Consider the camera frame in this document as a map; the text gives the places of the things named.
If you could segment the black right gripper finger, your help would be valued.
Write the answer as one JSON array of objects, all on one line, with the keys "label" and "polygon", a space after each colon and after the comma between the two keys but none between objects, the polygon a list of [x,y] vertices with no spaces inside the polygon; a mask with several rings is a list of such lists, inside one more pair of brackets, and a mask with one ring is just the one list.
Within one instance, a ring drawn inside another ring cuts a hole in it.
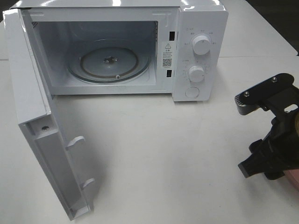
[{"label": "black right gripper finger", "polygon": [[299,143],[291,140],[258,140],[252,143],[252,154],[238,164],[244,177],[263,173],[269,180],[282,177],[284,171],[299,168]]}]

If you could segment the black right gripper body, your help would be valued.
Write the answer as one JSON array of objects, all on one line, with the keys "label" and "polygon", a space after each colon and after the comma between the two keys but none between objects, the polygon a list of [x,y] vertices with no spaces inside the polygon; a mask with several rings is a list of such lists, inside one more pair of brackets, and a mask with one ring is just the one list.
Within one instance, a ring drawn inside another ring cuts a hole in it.
[{"label": "black right gripper body", "polygon": [[273,141],[299,142],[299,109],[285,111],[283,117],[276,117],[271,121],[272,128],[265,139]]}]

